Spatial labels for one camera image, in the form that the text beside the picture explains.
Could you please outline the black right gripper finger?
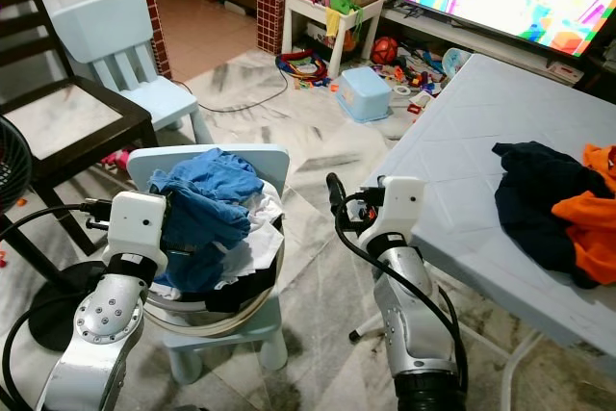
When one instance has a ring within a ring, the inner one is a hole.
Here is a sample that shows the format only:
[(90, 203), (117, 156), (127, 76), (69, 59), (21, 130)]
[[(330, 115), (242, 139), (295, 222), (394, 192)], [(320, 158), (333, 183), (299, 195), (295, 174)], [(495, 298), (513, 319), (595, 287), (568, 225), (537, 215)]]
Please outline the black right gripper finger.
[(347, 192), (338, 174), (329, 172), (325, 178), (327, 195), (329, 195), (330, 212), (336, 220), (348, 220)]

